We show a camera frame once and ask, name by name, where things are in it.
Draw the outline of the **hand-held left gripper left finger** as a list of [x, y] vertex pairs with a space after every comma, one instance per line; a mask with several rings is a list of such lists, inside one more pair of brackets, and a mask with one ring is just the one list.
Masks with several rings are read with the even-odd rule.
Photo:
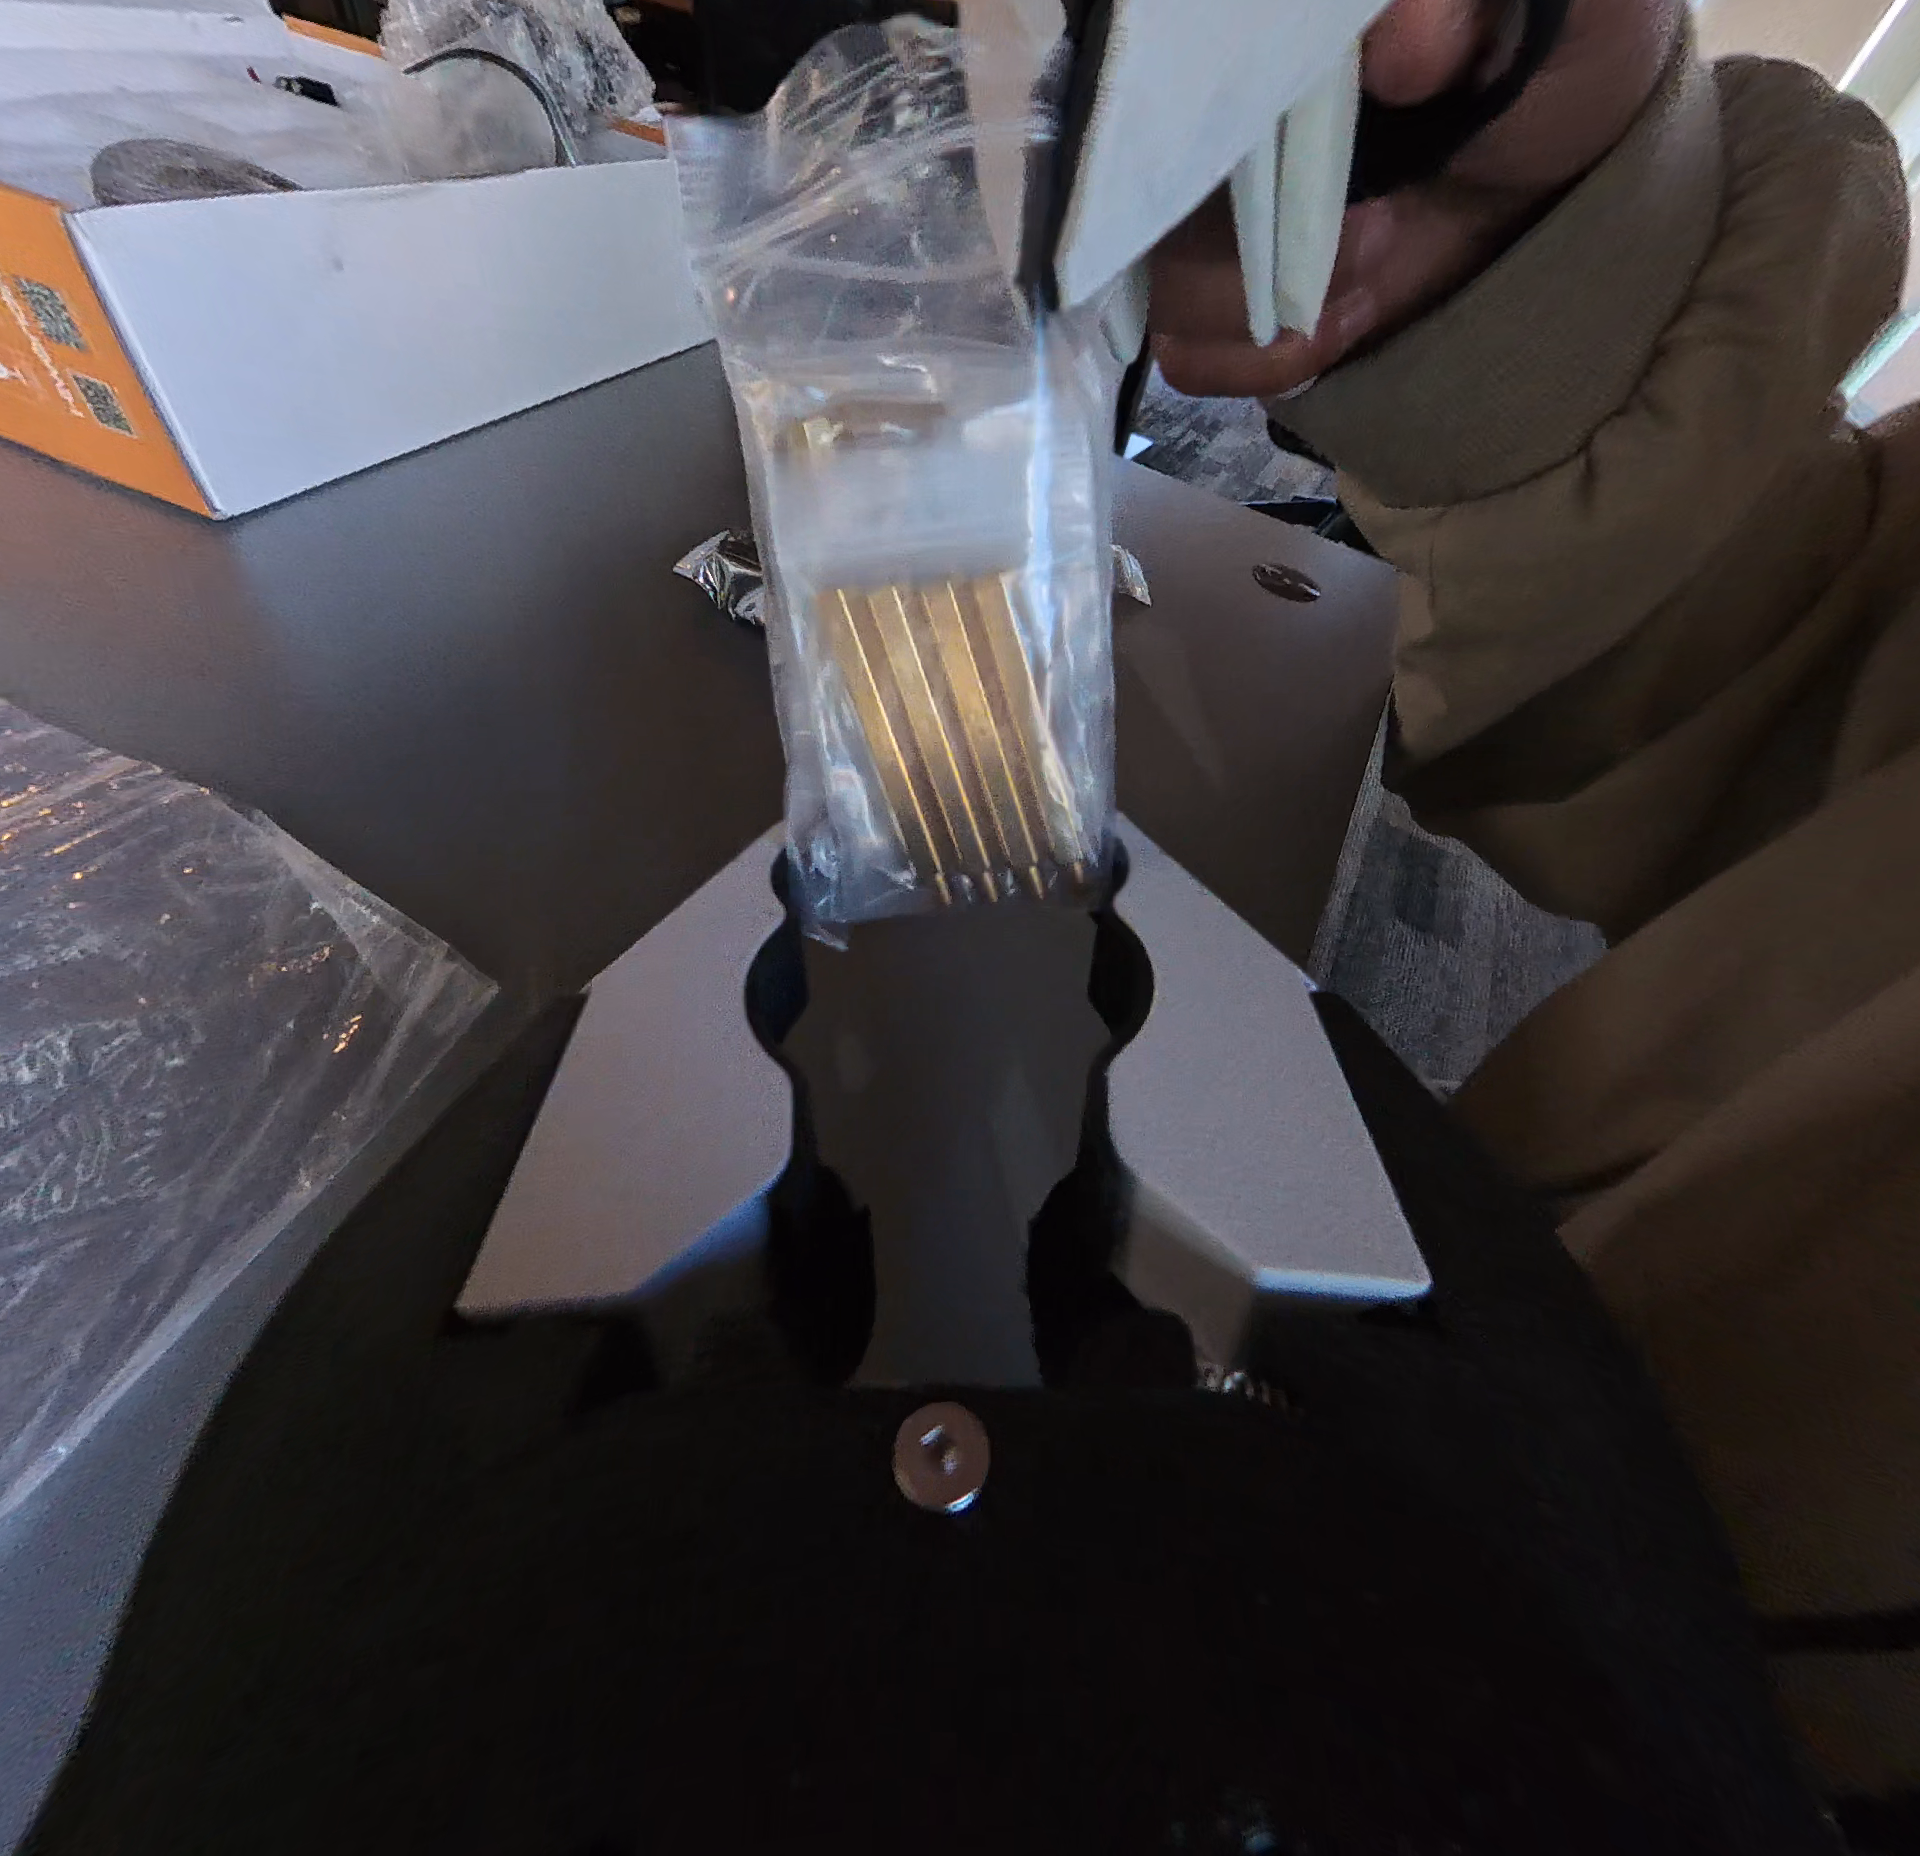
[[591, 982], [455, 1315], [604, 1323], [671, 1388], [852, 1380], [877, 1251], [786, 1048], [786, 871], [756, 836]]

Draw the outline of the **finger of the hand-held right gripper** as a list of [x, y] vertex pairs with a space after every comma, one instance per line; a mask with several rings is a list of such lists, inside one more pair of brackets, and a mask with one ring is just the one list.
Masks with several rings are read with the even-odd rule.
[[1032, 276], [1057, 308], [1102, 303], [1394, 0], [1041, 0], [1060, 123]]
[[1102, 333], [1117, 363], [1114, 437], [1134, 436], [1141, 383], [1152, 373], [1152, 270], [1125, 269], [1105, 298]]

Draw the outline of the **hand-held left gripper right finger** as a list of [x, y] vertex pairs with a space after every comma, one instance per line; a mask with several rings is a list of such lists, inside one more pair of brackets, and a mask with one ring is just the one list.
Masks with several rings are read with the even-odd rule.
[[1092, 909], [1089, 1009], [1077, 1143], [1024, 1232], [1049, 1388], [1174, 1337], [1249, 1369], [1290, 1310], [1428, 1298], [1314, 982], [1131, 819]]

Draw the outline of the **zip bag of brass standoffs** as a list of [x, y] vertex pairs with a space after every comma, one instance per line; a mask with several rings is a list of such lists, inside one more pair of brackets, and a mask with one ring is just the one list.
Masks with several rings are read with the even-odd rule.
[[858, 22], [759, 111], [669, 126], [824, 940], [1096, 903], [1114, 859], [1114, 352], [1001, 266], [988, 155], [1052, 114], [975, 116], [973, 66], [957, 28]]

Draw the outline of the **clear plastic bag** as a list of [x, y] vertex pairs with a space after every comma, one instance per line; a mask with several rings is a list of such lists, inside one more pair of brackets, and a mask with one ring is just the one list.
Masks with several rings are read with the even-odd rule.
[[6, 1516], [493, 992], [260, 813], [3, 705]]

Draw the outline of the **orange and white box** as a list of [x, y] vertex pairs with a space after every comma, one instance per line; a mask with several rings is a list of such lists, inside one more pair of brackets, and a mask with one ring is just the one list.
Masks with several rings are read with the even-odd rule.
[[[602, 0], [3, 0], [3, 440], [231, 520], [704, 345], [650, 100]], [[301, 192], [98, 206], [119, 136]]]

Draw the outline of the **person's right forearm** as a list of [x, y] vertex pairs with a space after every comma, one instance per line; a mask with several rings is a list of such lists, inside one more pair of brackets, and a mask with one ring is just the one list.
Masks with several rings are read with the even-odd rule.
[[1423, 823], [1626, 883], [1917, 748], [1917, 436], [1841, 393], [1906, 269], [1885, 123], [1686, 40], [1476, 282], [1274, 403], [1404, 572]]

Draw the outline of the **grey desk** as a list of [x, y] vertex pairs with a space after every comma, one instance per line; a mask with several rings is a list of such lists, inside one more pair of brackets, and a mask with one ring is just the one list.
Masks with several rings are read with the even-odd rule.
[[532, 1403], [444, 1315], [569, 995], [776, 819], [756, 640], [669, 572], [741, 513], [707, 348], [237, 523], [3, 446], [3, 699], [265, 813], [498, 984], [3, 1542], [6, 1853], [155, 1530], [379, 1548]]

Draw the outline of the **person's right hand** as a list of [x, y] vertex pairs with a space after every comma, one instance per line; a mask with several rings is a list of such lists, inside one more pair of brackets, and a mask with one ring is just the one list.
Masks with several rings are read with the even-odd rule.
[[1212, 192], [1152, 256], [1159, 373], [1190, 396], [1282, 396], [1454, 298], [1615, 146], [1681, 25], [1683, 0], [1571, 0], [1552, 56], [1451, 162], [1347, 211], [1311, 333], [1249, 338], [1229, 194]]

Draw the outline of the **silver foil bag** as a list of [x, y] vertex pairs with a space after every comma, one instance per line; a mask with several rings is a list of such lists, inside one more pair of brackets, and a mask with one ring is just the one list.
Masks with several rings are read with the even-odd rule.
[[[766, 572], [751, 532], [721, 528], [684, 550], [675, 576], [696, 585], [726, 618], [763, 627]], [[1138, 557], [1118, 542], [1114, 547], [1114, 592], [1134, 605], [1152, 605]]]

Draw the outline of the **clear bagged part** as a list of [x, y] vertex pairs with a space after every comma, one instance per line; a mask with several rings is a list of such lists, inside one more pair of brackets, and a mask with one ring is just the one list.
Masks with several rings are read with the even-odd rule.
[[174, 136], [119, 136], [88, 162], [98, 206], [301, 192], [301, 184], [233, 151]]

